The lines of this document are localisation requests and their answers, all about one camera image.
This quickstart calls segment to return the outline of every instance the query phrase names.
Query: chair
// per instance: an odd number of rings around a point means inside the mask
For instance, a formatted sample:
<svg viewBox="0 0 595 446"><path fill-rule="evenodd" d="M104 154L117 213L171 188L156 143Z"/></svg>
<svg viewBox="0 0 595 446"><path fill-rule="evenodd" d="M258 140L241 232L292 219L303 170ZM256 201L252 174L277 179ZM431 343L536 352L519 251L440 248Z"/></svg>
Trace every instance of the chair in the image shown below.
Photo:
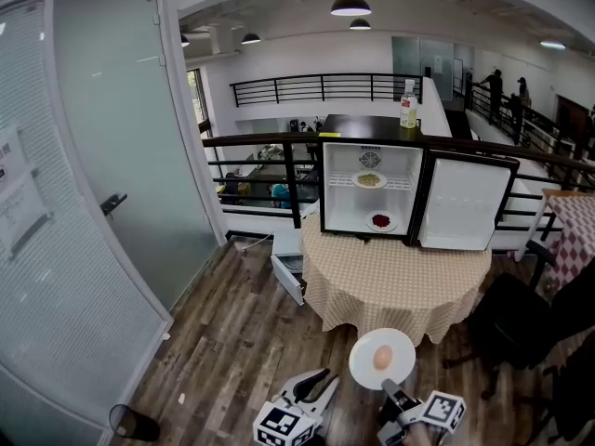
<svg viewBox="0 0 595 446"><path fill-rule="evenodd" d="M527 247L539 258L530 286L510 274L500 275L468 318L475 350L466 357L443 361L445 369L477 357L487 361L492 372L489 387L482 393L484 400L496 393L502 362L516 369L534 368L557 342L595 324L595 261L565 285L550 306L535 287L545 263L553 265L555 260L535 242Z"/></svg>
<svg viewBox="0 0 595 446"><path fill-rule="evenodd" d="M539 422L524 446L531 444L554 418L558 434L549 438L548 444L559 438L574 439L585 424L595 418L595 332L587 336L581 347L573 353L558 372L549 367L544 375L553 375L551 400L519 397L518 404L543 408L546 416Z"/></svg>

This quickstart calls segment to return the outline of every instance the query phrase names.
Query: desk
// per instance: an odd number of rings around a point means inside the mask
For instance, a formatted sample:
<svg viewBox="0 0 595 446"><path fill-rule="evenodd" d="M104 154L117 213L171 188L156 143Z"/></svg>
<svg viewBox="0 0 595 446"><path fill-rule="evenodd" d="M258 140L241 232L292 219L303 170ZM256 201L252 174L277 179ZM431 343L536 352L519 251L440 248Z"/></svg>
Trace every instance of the desk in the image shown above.
<svg viewBox="0 0 595 446"><path fill-rule="evenodd" d="M564 225L549 249L556 266L548 272L554 289L574 279L595 257L595 196L575 191L544 190L547 205Z"/></svg>
<svg viewBox="0 0 595 446"><path fill-rule="evenodd" d="M350 323L358 336L398 329L419 345L437 344L470 313L492 253L426 250L397 240L321 233L320 214L302 224L306 302L323 331Z"/></svg>

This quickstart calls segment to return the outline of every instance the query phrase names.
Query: fridge shelf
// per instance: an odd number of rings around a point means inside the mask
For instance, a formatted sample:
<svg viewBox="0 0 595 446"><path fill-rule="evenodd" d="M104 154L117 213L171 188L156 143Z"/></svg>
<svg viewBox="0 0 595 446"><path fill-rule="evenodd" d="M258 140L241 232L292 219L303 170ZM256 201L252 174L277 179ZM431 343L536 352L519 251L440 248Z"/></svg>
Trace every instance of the fridge shelf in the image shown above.
<svg viewBox="0 0 595 446"><path fill-rule="evenodd" d="M355 187L351 181L353 173L349 172L334 172L328 180L330 187ZM408 177L387 177L387 184L380 190L404 190L411 191L411 183Z"/></svg>

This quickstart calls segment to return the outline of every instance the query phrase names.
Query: red checkered tablecloth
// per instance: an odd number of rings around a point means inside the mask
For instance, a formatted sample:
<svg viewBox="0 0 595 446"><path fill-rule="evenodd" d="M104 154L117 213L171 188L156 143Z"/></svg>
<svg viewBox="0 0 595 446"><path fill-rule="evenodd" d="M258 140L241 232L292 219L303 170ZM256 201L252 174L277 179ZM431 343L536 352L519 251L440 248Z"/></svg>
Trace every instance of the red checkered tablecloth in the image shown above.
<svg viewBox="0 0 595 446"><path fill-rule="evenodd" d="M564 225L561 238L550 248L556 266L549 276L560 289L595 257L595 197L549 197L548 205Z"/></svg>

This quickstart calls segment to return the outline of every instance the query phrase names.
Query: round table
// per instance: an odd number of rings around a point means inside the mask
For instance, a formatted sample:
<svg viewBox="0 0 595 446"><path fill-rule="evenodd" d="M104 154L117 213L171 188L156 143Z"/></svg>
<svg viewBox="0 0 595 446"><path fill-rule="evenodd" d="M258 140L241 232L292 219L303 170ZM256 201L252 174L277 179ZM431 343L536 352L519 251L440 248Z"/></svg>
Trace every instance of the round table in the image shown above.
<svg viewBox="0 0 595 446"><path fill-rule="evenodd" d="M390 327L415 346L424 334L438 344L470 313L492 252L430 250L398 240L320 231L320 214L302 225L306 302L323 331L350 323L358 336Z"/></svg>

